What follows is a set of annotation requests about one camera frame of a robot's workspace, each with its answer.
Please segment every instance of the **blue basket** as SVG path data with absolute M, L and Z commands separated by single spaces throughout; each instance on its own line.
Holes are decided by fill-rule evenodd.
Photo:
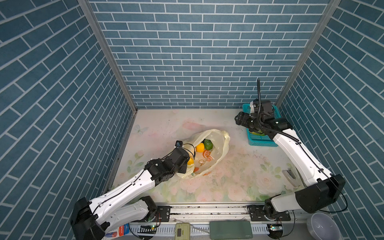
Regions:
M 275 113 L 275 118 L 281 118 L 281 114 L 279 112 L 279 109 L 272 105 L 273 111 Z M 249 103 L 243 104 L 243 112 L 250 113 L 251 107 L 249 106 Z M 251 134 L 247 129 L 247 135 L 248 135 L 248 143 L 251 146 L 265 146 L 265 147 L 277 147 L 277 144 L 271 140 L 268 136 L 259 136 L 255 134 Z

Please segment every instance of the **orange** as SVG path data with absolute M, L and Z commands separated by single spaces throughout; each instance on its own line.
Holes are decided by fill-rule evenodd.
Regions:
M 190 157 L 187 165 L 192 165 L 194 163 L 193 159 Z
M 196 152 L 203 152 L 204 151 L 204 143 L 199 143 L 197 146 L 196 146 Z

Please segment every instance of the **brick tile wallpaper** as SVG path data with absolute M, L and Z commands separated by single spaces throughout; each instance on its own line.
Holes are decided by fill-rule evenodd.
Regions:
M 138 108 L 274 102 L 329 0 L 91 0 Z
M 0 239 L 72 239 L 131 114 L 76 0 L 0 1 Z
M 384 239 L 383 13 L 382 0 L 342 0 L 281 106 L 312 153 L 346 178 L 349 208 L 333 217 L 351 240 Z

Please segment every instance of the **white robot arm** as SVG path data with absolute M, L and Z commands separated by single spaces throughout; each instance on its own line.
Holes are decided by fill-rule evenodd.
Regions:
M 300 141 L 292 125 L 285 118 L 275 118 L 272 104 L 261 100 L 260 80 L 257 80 L 258 99 L 250 103 L 250 113 L 240 112 L 235 121 L 250 132 L 263 133 L 277 143 L 297 168 L 305 188 L 265 200 L 264 212 L 275 219 L 280 212 L 305 210 L 313 213 L 336 202 L 345 180 L 333 175 Z
M 189 153 L 176 141 L 175 149 L 161 159 L 150 160 L 138 174 L 117 188 L 90 201 L 78 200 L 70 224 L 77 240 L 100 240 L 105 233 L 135 220 L 151 220 L 157 210 L 151 197 L 126 205 L 139 194 L 170 179 L 176 172 L 186 173 Z

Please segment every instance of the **yellow plastic bag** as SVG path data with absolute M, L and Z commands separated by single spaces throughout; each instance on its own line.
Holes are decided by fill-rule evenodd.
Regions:
M 205 161 L 204 165 L 199 164 L 198 156 L 201 156 L 202 154 L 197 154 L 196 159 L 194 160 L 194 164 L 191 164 L 187 167 L 187 172 L 185 174 L 177 173 L 177 175 L 183 179 L 191 179 L 194 177 L 199 177 L 202 175 L 209 174 L 210 171 L 220 162 L 225 155 L 228 153 L 229 149 L 229 134 L 226 131 L 220 131 L 217 129 L 211 129 L 206 130 L 204 132 L 196 133 L 192 135 L 187 140 L 183 141 L 184 143 L 190 143 L 193 146 L 197 146 L 199 143 L 201 143 L 204 139 L 211 140 L 214 148 L 212 149 L 210 156 L 212 157 L 211 161 Z M 184 148 L 188 149 L 192 153 L 194 152 L 194 148 L 187 144 L 183 146 Z M 199 171 L 196 171 L 194 173 L 195 167 L 199 167 Z

